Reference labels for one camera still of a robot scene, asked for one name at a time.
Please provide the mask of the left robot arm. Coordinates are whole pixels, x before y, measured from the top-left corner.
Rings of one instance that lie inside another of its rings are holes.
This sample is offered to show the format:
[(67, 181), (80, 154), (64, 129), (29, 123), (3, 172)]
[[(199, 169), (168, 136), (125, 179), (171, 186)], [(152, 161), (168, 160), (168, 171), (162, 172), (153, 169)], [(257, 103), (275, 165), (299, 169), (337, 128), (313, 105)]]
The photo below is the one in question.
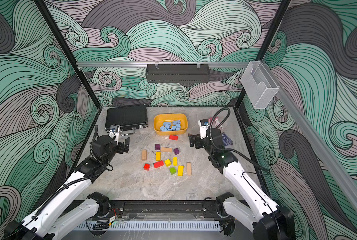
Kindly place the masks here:
[(119, 125), (111, 125), (107, 135), (99, 136), (98, 128), (90, 143), (89, 156), (75, 168), (74, 172), (40, 207), (21, 222), (13, 221), (4, 229), (5, 240), (61, 240), (79, 224), (98, 215), (109, 214), (108, 197), (95, 192), (73, 210), (65, 213), (85, 189), (106, 171), (113, 171), (111, 160), (116, 154), (129, 151), (130, 139), (119, 141)]

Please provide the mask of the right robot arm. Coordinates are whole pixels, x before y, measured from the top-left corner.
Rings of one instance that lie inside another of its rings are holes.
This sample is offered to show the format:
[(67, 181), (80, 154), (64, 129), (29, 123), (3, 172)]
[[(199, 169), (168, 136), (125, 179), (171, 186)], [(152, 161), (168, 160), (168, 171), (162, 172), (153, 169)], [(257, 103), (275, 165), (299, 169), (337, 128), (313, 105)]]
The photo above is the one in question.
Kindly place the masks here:
[(244, 198), (239, 201), (232, 193), (216, 198), (216, 212), (221, 218), (233, 217), (244, 225), (256, 240), (294, 240), (294, 214), (272, 200), (249, 176), (237, 157), (250, 158), (235, 149), (224, 146), (219, 127), (213, 122), (222, 112), (218, 110), (211, 120), (198, 121), (200, 133), (190, 134), (189, 145), (204, 149), (213, 167), (228, 179)]

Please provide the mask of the blue long block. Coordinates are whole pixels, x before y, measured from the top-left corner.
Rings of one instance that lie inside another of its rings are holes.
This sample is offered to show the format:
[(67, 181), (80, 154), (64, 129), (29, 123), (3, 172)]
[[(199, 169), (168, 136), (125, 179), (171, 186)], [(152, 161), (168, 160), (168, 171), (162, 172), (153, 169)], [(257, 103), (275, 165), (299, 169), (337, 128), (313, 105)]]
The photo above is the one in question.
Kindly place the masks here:
[(176, 124), (180, 124), (181, 123), (181, 120), (178, 120), (178, 121), (173, 121), (172, 122), (174, 125), (176, 125)]

